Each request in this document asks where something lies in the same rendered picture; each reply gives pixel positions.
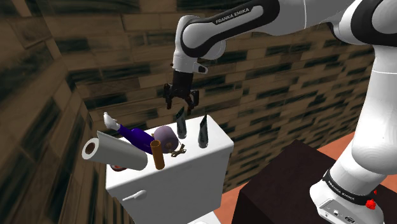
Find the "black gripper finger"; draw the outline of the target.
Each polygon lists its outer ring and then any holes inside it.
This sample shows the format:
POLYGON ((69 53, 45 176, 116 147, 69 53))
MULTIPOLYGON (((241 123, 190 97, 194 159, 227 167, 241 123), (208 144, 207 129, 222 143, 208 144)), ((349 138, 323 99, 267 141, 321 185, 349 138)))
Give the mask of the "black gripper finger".
POLYGON ((199 105, 199 91, 191 90, 188 96, 185 98, 185 101, 188 104, 188 109, 186 114, 191 115, 191 112, 195 108, 195 106, 199 105))
POLYGON ((173 98, 173 96, 172 96, 172 86, 170 84, 168 84, 168 83, 166 83, 164 85, 163 98, 166 101, 167 109, 171 109, 171 107, 172 107, 172 98, 173 98))

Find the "grey squeeze tube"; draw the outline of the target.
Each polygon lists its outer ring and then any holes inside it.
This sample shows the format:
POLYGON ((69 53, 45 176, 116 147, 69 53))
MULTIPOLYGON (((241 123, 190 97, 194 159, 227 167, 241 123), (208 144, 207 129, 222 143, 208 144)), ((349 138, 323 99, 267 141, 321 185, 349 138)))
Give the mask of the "grey squeeze tube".
POLYGON ((185 122, 185 108, 184 107, 182 107, 176 113, 176 124, 177 124, 178 138, 184 139, 187 135, 186 122, 185 122))
POLYGON ((198 145, 200 148, 206 148, 208 145, 208 131, 207 131, 207 114, 204 115, 200 122, 200 130, 198 133, 198 145))

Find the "blue doll figure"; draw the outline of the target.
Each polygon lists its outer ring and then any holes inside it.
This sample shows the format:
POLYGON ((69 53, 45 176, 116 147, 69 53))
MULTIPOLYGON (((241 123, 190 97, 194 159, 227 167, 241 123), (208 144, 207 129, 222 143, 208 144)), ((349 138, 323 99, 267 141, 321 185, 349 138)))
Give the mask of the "blue doll figure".
POLYGON ((104 112, 104 124, 108 129, 113 129, 122 135, 130 144, 134 145, 146 153, 152 154, 151 142, 154 141, 154 137, 146 133, 139 128, 128 129, 123 125, 117 123, 117 121, 104 112))

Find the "brown cardboard tube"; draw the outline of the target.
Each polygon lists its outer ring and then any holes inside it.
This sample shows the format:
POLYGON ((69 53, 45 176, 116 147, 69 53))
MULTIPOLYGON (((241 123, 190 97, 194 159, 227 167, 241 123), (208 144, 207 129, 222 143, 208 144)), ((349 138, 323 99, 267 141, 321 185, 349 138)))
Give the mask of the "brown cardboard tube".
POLYGON ((161 142, 154 140, 150 143, 153 160, 157 170, 162 170, 165 167, 164 157, 162 152, 161 142))

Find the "white paper towel roll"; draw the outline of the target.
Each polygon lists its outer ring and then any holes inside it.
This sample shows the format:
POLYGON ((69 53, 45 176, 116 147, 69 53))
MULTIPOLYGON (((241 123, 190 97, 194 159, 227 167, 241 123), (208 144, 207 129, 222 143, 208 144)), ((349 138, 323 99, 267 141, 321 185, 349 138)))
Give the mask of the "white paper towel roll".
POLYGON ((88 140, 81 152, 85 160, 141 171, 148 163, 146 152, 103 132, 88 140))

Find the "white toilet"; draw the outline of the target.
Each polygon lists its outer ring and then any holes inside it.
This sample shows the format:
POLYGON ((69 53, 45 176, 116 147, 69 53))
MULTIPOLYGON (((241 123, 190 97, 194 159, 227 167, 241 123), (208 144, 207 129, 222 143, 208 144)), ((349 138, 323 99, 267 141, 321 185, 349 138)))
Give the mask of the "white toilet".
POLYGON ((221 205, 233 141, 211 116, 206 120, 207 147, 198 143, 202 118, 187 120, 187 136, 180 140, 186 151, 165 154, 162 170, 151 155, 141 171, 106 167, 106 190, 135 224, 221 224, 214 210, 221 205))

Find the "dark robot stand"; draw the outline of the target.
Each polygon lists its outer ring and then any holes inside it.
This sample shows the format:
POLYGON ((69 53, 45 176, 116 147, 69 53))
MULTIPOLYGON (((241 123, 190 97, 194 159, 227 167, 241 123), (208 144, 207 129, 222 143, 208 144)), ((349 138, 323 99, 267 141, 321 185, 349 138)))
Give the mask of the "dark robot stand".
POLYGON ((231 224, 329 224, 318 215, 309 188, 347 145, 336 141, 317 150, 293 141, 241 188, 231 224))

